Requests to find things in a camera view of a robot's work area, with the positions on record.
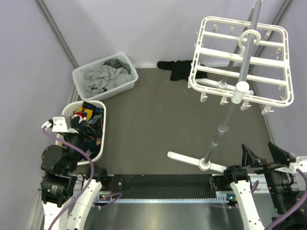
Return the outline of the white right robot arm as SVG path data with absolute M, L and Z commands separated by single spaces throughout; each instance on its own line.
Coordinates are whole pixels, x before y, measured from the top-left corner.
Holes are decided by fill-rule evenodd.
M 297 175 L 307 179 L 307 158 L 289 153 L 269 142 L 272 162 L 242 145 L 241 165 L 221 169 L 209 182 L 214 191 L 229 192 L 229 206 L 239 209 L 246 230 L 305 230 L 307 228 L 307 190 L 296 187 Z M 275 213 L 268 225 L 260 220 L 253 195 L 270 197 Z

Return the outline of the navy santa sock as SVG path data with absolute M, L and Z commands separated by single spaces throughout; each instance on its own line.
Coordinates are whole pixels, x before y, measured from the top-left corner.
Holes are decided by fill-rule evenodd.
M 82 112 L 76 112 L 71 116 L 71 120 L 78 118 L 79 119 L 79 123 L 82 121 L 86 121 L 87 119 L 87 113 L 82 113 Z

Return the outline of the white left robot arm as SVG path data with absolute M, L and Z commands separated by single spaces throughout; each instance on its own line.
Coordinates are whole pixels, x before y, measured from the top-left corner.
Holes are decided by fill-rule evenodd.
M 42 153 L 44 229 L 82 230 L 98 192 L 107 188 L 109 179 L 106 169 L 91 163 L 80 193 L 74 196 L 77 176 L 71 173 L 85 154 L 85 141 L 81 135 L 68 133 L 58 141 L 63 146 L 54 144 Z

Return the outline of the white clip sock hanger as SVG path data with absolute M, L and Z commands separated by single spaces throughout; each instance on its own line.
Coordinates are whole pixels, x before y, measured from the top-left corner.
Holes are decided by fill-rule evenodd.
M 212 94 L 221 97 L 221 105 L 227 104 L 228 99 L 234 104 L 241 104 L 242 111 L 250 108 L 250 103 L 262 104 L 265 107 L 261 113 L 265 115 L 272 111 L 272 107 L 288 107 L 294 101 L 288 32 L 277 25 L 258 23 L 255 29 L 251 29 L 250 25 L 248 21 L 215 16 L 208 16 L 202 20 L 188 78 L 188 87 L 201 93 L 201 102 L 206 101 L 208 95 Z M 275 48 L 277 59 L 246 57 L 249 35 L 254 37 L 251 46 Z M 236 42 L 239 50 L 226 52 L 206 48 L 203 44 L 206 38 Z M 283 74 L 281 79 L 274 79 L 242 71 L 203 66 L 200 63 L 201 56 L 239 63 L 244 69 L 248 69 L 250 65 L 275 68 L 281 70 Z M 284 90 L 284 96 L 280 99 L 256 96 L 249 89 L 248 81 L 278 86 Z

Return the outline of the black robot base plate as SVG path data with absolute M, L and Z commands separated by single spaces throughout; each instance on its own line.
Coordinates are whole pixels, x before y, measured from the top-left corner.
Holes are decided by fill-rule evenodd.
M 208 174 L 116 174 L 107 185 L 123 198 L 216 198 Z

